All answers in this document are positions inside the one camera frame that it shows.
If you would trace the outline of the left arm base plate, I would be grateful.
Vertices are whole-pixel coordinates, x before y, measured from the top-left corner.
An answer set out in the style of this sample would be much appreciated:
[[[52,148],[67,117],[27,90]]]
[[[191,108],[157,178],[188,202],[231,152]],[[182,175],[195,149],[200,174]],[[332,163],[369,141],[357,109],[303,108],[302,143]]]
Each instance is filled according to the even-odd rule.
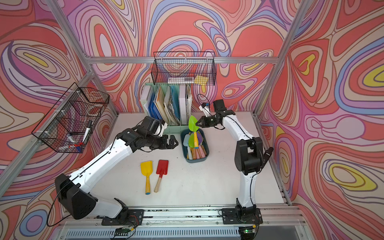
[[[143,209],[123,209],[115,218],[102,218],[102,226],[140,226],[144,218]]]

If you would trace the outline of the green shovel wooden handle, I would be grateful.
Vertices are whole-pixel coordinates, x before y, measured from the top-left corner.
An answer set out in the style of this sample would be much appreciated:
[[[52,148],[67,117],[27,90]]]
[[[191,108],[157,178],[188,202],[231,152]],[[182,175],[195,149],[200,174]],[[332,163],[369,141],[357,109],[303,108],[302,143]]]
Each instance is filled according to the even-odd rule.
[[[189,147],[190,148],[195,148],[195,135],[194,135],[194,133],[190,134]]]

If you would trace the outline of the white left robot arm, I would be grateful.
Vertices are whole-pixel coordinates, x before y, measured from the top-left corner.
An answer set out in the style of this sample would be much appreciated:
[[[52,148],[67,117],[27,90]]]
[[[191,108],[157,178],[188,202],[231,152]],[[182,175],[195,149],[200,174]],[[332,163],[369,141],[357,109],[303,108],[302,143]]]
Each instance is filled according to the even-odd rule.
[[[95,185],[114,166],[136,151],[148,147],[172,150],[179,143],[173,135],[165,135],[167,124],[146,116],[132,128],[118,133],[114,141],[93,160],[70,175],[55,179],[56,199],[75,220],[101,217],[123,223],[128,220],[129,208],[119,199],[103,199],[92,194]]]

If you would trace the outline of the red shovel wooden handle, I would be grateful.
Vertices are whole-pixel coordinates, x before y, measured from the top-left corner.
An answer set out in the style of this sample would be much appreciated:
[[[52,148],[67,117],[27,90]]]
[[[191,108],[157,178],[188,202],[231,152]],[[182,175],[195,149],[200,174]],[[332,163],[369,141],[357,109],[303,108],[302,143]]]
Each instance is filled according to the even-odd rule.
[[[157,193],[160,189],[161,181],[164,175],[168,173],[168,166],[169,161],[168,160],[159,160],[156,174],[159,175],[157,184],[155,186],[154,192]]]

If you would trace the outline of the dark teal storage box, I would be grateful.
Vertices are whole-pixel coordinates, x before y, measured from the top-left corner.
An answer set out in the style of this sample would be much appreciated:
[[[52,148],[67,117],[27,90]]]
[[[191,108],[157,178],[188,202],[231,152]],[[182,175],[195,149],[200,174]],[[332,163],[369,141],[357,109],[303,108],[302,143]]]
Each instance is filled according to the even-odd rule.
[[[203,130],[198,130],[196,134],[199,146],[195,145],[194,132],[191,132],[190,130],[183,130],[180,134],[183,156],[190,164],[205,161],[210,153]]]

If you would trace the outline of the black marker pen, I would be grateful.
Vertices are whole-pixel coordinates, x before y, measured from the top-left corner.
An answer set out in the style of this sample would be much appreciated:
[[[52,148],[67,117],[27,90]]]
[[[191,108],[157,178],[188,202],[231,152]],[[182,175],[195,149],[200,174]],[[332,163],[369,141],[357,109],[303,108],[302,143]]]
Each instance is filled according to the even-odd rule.
[[[86,130],[85,130],[85,133],[84,133],[83,140],[82,140],[82,143],[83,143],[84,145],[86,144],[86,140],[87,140],[87,138],[88,138],[88,135],[89,135],[89,133],[91,132],[92,125],[93,125],[93,121],[92,121],[92,120],[89,120],[88,123],[87,123],[87,127],[86,127]]]

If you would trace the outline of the black stapler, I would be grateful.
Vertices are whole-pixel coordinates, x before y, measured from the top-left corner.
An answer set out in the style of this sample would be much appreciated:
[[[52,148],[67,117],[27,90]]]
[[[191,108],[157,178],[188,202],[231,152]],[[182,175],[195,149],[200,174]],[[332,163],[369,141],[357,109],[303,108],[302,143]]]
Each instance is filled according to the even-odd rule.
[[[274,148],[273,147],[269,147],[263,154],[263,162],[264,164],[268,162],[268,160],[270,159],[272,153],[274,151]]]

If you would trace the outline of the light blue shovel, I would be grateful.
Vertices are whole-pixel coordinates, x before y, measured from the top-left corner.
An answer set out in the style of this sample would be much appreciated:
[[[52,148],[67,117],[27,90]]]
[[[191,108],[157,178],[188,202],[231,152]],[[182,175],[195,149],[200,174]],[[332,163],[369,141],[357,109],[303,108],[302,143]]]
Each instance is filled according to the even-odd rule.
[[[190,135],[189,134],[185,135],[183,145],[184,145],[184,147],[187,148],[188,159],[193,160],[193,155],[192,155],[191,149],[189,147],[189,139],[190,139]]]

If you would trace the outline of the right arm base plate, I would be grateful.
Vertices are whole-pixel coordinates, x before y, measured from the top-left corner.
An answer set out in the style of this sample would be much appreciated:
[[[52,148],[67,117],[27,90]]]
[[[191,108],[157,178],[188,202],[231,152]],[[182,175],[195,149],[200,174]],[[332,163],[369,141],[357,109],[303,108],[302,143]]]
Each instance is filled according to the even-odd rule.
[[[223,224],[225,225],[261,225],[262,214],[259,208],[224,208],[221,209]]]

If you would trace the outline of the mint green file organizer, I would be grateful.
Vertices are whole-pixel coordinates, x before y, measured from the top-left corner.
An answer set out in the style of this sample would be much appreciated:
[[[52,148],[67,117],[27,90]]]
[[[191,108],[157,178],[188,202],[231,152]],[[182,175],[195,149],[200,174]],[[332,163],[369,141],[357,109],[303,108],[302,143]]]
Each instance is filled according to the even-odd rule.
[[[147,116],[163,120],[168,134],[178,134],[188,129],[192,115],[190,85],[146,84],[141,90],[140,104]]]

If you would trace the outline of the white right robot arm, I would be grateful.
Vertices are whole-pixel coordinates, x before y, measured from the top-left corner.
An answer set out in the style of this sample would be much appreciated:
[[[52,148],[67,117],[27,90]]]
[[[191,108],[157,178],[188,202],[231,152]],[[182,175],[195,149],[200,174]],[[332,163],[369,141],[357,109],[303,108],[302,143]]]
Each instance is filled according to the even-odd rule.
[[[223,100],[214,101],[215,113],[210,111],[210,104],[203,102],[199,110],[204,116],[198,120],[197,126],[202,128],[223,126],[236,141],[235,166],[241,173],[240,195],[237,205],[240,209],[255,207],[255,177],[262,171],[264,160],[263,141],[253,136],[240,123],[235,112],[228,110]]]

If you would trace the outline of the green shovel yellow handle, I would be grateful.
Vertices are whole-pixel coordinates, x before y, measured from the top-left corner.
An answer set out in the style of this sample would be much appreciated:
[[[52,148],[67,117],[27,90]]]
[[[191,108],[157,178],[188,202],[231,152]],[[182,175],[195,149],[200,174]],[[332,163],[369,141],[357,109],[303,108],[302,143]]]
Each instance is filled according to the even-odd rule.
[[[196,119],[195,116],[190,116],[189,118],[189,130],[194,133],[195,135],[195,148],[198,149],[199,148],[199,141],[198,141],[198,137],[197,137],[197,131],[199,129],[199,127],[197,126],[197,122],[198,120]]]

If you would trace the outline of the yellow shovel blue handle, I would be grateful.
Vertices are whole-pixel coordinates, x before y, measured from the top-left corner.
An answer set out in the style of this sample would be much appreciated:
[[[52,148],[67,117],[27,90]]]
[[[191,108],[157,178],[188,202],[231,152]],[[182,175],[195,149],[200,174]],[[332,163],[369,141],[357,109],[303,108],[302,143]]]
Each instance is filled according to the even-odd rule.
[[[150,183],[150,176],[153,173],[153,162],[152,161],[146,161],[141,163],[141,173],[143,176],[146,177],[146,195],[151,194],[151,183]]]

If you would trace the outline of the yellow sponge in basket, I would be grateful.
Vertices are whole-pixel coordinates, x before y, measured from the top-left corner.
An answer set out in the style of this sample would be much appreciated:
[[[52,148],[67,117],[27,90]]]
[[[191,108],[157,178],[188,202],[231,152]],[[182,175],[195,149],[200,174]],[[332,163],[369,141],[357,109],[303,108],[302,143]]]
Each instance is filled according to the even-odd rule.
[[[204,86],[207,84],[209,78],[208,77],[204,77],[204,76],[196,76],[194,78],[194,84],[195,85],[201,85],[201,86]]]

